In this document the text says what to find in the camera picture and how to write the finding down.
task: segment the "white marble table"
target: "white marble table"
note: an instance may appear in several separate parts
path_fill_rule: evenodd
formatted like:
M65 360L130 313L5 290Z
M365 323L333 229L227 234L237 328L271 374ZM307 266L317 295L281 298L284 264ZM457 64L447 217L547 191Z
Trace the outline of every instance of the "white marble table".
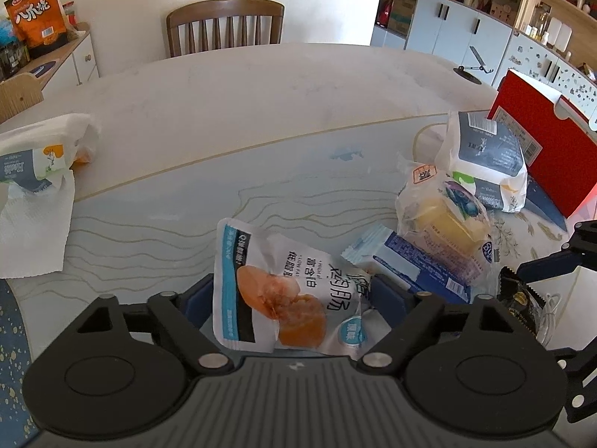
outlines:
M452 67L375 47L218 50L104 77L2 124L0 139L71 112L103 127L96 161L75 173L64 271L9 282L32 357L101 293L142 302L211 272L222 217L332 254L376 221L393 227L396 152L412 159L447 112L496 96Z

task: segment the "red object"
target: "red object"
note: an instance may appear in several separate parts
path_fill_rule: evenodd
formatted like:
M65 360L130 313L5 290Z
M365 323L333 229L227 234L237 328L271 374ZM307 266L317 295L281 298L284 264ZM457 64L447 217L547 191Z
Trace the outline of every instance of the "red object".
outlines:
M383 10L377 17L377 24L382 27L387 27L388 22L390 21L390 13L392 12L392 0L387 0L386 4L383 6Z
M490 119L499 107L543 147L527 164L529 173L565 217L597 194L597 133L560 92L508 71Z

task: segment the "stand base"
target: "stand base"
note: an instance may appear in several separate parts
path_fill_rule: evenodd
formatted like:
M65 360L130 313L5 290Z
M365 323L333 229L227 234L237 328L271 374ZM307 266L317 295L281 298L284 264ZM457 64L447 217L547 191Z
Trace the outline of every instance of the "stand base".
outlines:
M481 81L477 79L473 74L467 72L466 70L460 67L455 67L454 72L456 72L460 77L464 77L466 80L472 82L473 84L481 84Z

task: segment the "wooden chair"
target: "wooden chair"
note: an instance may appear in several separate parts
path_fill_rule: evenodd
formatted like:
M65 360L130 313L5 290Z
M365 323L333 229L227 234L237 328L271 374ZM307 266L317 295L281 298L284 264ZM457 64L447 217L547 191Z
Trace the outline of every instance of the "wooden chair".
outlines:
M28 72L0 82L0 125L43 100L40 83Z
M234 16L241 17L241 46L247 45L247 16L256 16L255 45L262 43L262 16L271 16L272 25L269 36L269 43L280 43L282 36L282 21L284 19L284 5L271 0L207 0L191 3L178 8L166 18L166 30L168 31L168 44L170 56L182 55L180 47L180 36L178 27L187 25L187 43L189 53L195 53L195 33L193 22L199 22L201 32L199 52L210 50L207 41L207 21L213 20L213 49L222 48L220 41L220 18L226 18L226 42L228 47L235 46L234 40Z

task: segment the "black snack package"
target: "black snack package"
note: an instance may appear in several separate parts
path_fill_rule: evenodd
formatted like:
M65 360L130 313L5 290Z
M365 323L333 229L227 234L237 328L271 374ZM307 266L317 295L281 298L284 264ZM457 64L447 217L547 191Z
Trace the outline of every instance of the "black snack package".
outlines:
M545 300L507 267L500 272L500 292L497 299L537 336Z

